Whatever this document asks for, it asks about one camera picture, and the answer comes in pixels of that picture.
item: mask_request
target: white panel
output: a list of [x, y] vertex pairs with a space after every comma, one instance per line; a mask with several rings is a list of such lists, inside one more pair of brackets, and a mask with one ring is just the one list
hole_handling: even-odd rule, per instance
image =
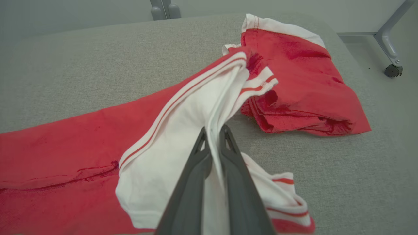
[[264, 15], [293, 11], [313, 15], [336, 32], [377, 32], [404, 0], [171, 0], [181, 17], [251, 13]]
[[1, 0], [0, 41], [148, 20], [149, 0]]

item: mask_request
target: gray table leg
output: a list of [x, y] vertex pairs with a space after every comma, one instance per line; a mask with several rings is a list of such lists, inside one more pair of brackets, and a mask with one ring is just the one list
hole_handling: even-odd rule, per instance
[[399, 55], [389, 38], [390, 30], [408, 11], [414, 2], [415, 0], [405, 0], [405, 2], [396, 10], [395, 13], [393, 13], [389, 20], [386, 21], [386, 23], [374, 36], [392, 62], [392, 64], [385, 69], [385, 75], [388, 77], [397, 77], [398, 75], [402, 75], [403, 70], [402, 61], [399, 59]]

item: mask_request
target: folded red cloth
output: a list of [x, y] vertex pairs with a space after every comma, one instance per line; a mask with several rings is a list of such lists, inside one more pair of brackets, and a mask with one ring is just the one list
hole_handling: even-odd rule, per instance
[[247, 14], [241, 44], [254, 48], [279, 81], [241, 108], [263, 131], [302, 130], [321, 136], [371, 131], [357, 95], [344, 84], [318, 35]]

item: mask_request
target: caster wheel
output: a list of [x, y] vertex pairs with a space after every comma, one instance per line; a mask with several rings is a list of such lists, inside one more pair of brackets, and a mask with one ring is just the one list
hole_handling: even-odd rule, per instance
[[391, 64], [385, 68], [385, 75], [388, 77], [397, 77], [401, 76], [403, 71], [403, 67], [396, 67], [395, 65]]

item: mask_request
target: gray floor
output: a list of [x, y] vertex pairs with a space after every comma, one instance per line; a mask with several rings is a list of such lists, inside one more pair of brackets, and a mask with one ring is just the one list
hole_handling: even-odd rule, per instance
[[357, 60], [365, 78], [374, 88], [382, 101], [387, 118], [396, 126], [402, 144], [408, 152], [411, 172], [418, 181], [418, 4], [396, 24], [391, 39], [403, 61], [403, 74], [388, 78], [383, 74], [389, 59], [372, 36], [341, 37]]

